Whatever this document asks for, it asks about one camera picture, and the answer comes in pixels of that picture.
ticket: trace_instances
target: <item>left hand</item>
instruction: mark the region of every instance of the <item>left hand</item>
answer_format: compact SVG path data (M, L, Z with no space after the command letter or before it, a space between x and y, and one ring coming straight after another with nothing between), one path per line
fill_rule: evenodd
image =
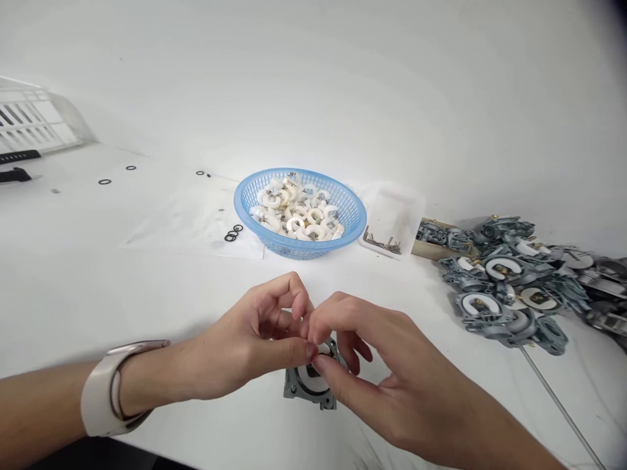
M203 334L172 346L184 380L181 398L222 397L265 373L309 364L318 352L304 339L313 310L295 272L250 288Z

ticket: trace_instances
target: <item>cable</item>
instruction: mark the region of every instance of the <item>cable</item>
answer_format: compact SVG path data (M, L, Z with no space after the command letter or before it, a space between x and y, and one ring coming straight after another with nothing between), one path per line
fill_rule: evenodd
M596 464L596 466L599 468L599 470L605 470L605 466L601 463L601 461L599 460L599 457L596 456L596 454L592 450L592 447L590 447L590 445L588 444L588 441L586 441L586 438L583 437L583 434L581 433L581 431L579 431L579 428L577 427L577 425L575 424L573 419L570 417L570 415L566 411L566 408L564 408L564 406L562 405L560 400L557 398L555 393L553 393L553 390L551 390L551 387L549 386L549 383L544 379L544 377L542 377L542 374L540 373L540 371L538 370L538 368L536 367L534 362L529 357L529 354L527 353L527 351L524 349L524 347L520 347L519 349L521 350L522 355L524 356L524 358L527 359L527 362L529 363L531 368L534 370L534 372L538 376L538 379L540 380L540 382L542 383L544 388L546 388L546 390L549 393L549 395L551 396L551 398L553 398L553 401L555 402L555 405L557 405L558 409L562 412L562 415L564 415L564 419L570 425L570 427L572 428L573 432L575 433L575 435L577 436L577 438L581 442L581 445L583 445L584 449L586 449L586 451L590 455L590 458L592 458L592 461Z

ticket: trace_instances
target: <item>black strap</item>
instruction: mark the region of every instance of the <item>black strap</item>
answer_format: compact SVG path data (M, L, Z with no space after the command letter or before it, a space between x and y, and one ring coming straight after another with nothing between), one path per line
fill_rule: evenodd
M0 172L0 183L8 183L9 181L29 181L31 176L22 168L13 168L8 172Z
M3 163L15 163L22 160L32 160L35 158L41 158L41 154L37 150L0 153L0 165Z

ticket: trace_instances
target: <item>white watch strap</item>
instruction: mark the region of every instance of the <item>white watch strap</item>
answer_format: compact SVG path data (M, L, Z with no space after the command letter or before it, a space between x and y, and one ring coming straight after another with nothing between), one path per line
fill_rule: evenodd
M133 354L158 349L169 344L169 341L164 340L145 341L115 348L94 367L85 382L80 398L80 414L87 435L124 434L135 429L148 417L150 411L127 420L121 419L118 368L127 357Z

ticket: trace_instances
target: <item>small box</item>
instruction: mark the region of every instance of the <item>small box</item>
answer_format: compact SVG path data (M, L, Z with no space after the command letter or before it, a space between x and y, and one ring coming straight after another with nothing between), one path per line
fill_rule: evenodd
M455 225L450 225L433 219L425 219L424 217L421 220L421 223L422 222L431 222L442 228L458 228ZM446 246L436 245L435 243L422 242L421 240L413 241L413 248L411 249L411 253L412 255L432 259L433 261L452 256L466 256L469 258L479 256L479 250L475 247L475 245L470 246L470 253L462 253L461 251L450 249Z

